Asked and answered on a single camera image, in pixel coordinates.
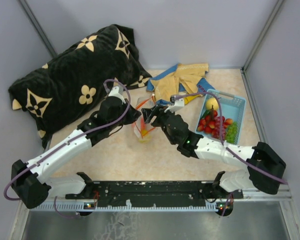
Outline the orange peach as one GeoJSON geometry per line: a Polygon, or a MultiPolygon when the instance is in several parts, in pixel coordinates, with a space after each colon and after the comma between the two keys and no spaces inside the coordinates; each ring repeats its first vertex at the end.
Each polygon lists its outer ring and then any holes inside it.
{"type": "Polygon", "coordinates": [[[147,126],[143,117],[140,118],[140,134],[144,135],[147,132],[147,126]]]}

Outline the clear zip top bag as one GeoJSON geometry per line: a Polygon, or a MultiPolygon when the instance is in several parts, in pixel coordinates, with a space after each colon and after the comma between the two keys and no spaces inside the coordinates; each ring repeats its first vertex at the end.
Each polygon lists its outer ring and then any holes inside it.
{"type": "MultiPolygon", "coordinates": [[[[151,96],[139,97],[135,109],[141,111],[143,108],[151,109],[155,106],[154,94],[151,96]]],[[[155,130],[150,123],[146,123],[145,118],[141,115],[133,124],[132,130],[140,143],[146,143],[152,138],[152,132],[155,130]]]]}

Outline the yellow banana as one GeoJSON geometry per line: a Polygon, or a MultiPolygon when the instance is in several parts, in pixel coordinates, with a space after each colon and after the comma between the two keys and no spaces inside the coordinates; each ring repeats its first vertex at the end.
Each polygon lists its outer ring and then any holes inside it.
{"type": "Polygon", "coordinates": [[[140,131],[140,138],[138,139],[140,143],[147,143],[151,140],[151,131],[148,131],[146,129],[142,129],[140,131]]]}

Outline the light blue plastic basket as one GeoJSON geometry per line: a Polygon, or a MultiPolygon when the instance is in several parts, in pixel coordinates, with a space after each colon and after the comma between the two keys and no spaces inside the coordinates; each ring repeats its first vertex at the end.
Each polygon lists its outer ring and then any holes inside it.
{"type": "Polygon", "coordinates": [[[195,132],[205,137],[238,144],[245,115],[246,99],[209,89],[195,132]]]}

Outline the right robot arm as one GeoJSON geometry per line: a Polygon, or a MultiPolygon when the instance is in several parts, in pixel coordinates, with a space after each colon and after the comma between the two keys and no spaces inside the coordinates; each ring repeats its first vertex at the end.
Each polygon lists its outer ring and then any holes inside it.
{"type": "Polygon", "coordinates": [[[164,106],[143,108],[141,112],[145,122],[161,128],[168,141],[185,157],[215,160],[238,168],[218,173],[213,192],[219,198],[250,188],[276,195],[280,185],[286,184],[283,180],[286,163],[265,142],[242,146],[211,139],[190,131],[179,114],[164,106]]]}

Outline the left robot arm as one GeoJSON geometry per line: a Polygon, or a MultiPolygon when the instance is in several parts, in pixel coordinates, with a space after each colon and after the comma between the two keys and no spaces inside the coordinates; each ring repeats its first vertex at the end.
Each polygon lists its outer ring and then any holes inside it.
{"type": "Polygon", "coordinates": [[[78,194],[85,199],[91,197],[94,186],[87,182],[86,177],[79,173],[69,177],[52,177],[52,174],[79,153],[108,138],[113,129],[130,125],[140,116],[141,112],[127,99],[107,97],[99,110],[79,124],[63,141],[28,162],[20,159],[14,162],[8,186],[28,209],[57,196],[78,194]]]}

